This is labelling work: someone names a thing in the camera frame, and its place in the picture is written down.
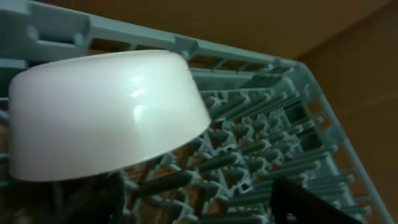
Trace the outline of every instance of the plastic grid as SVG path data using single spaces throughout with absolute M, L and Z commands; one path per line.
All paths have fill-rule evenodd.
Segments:
M 135 199 L 126 205 L 126 214 L 135 213 L 145 223 L 268 223 L 272 179 L 286 175 L 364 222 L 361 215 L 369 207 L 356 204 L 360 198 L 346 186 L 353 176 L 340 174 L 331 158 L 339 145 L 384 222 L 393 223 L 304 64 L 39 2 L 1 0 L 0 9 L 0 28 L 7 31 L 0 36 L 3 108 L 13 76 L 54 60 L 165 49 L 178 52 L 191 66 L 214 122 L 186 146 L 123 171 L 126 195 Z M 312 101 L 322 111 L 311 114 L 306 105 Z M 329 126 L 321 127 L 323 120 Z M 1 160 L 6 162 L 7 155 Z

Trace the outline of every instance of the dishwasher rack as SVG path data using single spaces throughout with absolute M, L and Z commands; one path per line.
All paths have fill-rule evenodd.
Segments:
M 28 0 L 0 0 L 0 107 L 19 72 L 109 52 L 165 49 L 190 66 L 213 120 L 185 146 L 123 170 L 125 215 L 142 223 L 272 223 L 272 180 L 286 176 L 365 223 L 333 161 L 346 150 L 384 223 L 392 218 L 305 64 Z M 318 111 L 310 109 L 316 104 Z M 7 114 L 0 114 L 7 119 Z M 1 149 L 0 161 L 7 163 Z M 0 189 L 12 187 L 3 178 Z

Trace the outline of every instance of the light blue plastic rack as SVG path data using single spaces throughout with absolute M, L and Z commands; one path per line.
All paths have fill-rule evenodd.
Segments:
M 126 178 L 128 190 L 148 196 L 145 200 L 154 206 L 173 208 L 173 223 L 181 219 L 272 222 L 267 202 L 272 179 L 281 175 L 301 182 L 365 222 L 362 215 L 370 212 L 369 207 L 356 204 L 364 197 L 352 196 L 346 184 L 353 176 L 341 174 L 331 157 L 337 144 L 347 151 L 354 164 L 352 170 L 368 188 L 365 198 L 374 200 L 384 223 L 393 223 L 319 84 L 303 63 L 28 0 L 0 0 L 0 30 L 3 108 L 7 107 L 9 82 L 16 74 L 40 63 L 85 56 L 95 39 L 123 42 L 123 50 L 137 50 L 142 45 L 165 49 L 192 62 L 197 56 L 215 58 L 203 68 L 191 68 L 214 124 L 189 144 L 184 165 L 188 170 L 181 170 L 175 152 L 171 152 L 153 161 L 143 185 Z M 237 63 L 223 68 L 231 61 Z M 323 107 L 320 114 L 311 114 L 306 106 L 314 100 Z M 324 119 L 331 125 L 319 128 Z M 204 162 L 193 164 L 198 157 Z M 274 165 L 281 168 L 272 170 Z M 165 166 L 175 173 L 155 179 L 155 173 Z M 184 185 L 171 184 L 176 179 L 185 180 Z M 164 189 L 176 189 L 176 199 L 161 197 L 164 189 L 157 189 L 153 182 L 164 184 Z M 3 182 L 0 187 L 8 185 Z M 187 186 L 203 189 L 201 211 L 189 206 Z M 220 201 L 227 216 L 206 213 L 214 200 Z M 140 201 L 132 210 L 126 209 L 126 215 L 139 213 Z

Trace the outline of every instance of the black object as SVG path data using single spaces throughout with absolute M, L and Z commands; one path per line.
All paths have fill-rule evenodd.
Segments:
M 93 177 L 87 189 L 67 200 L 54 214 L 42 217 L 45 224 L 120 224 L 123 220 L 124 183 L 121 174 Z
M 361 223 L 285 177 L 274 180 L 271 209 L 276 224 Z M 296 220 L 291 222 L 288 219 L 288 214 L 293 215 Z

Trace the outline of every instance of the white bowl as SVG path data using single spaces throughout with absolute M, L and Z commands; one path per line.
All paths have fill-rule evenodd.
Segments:
M 10 173 L 65 180 L 137 164 L 178 148 L 210 118 L 186 61 L 165 50 L 33 67 L 9 89 Z

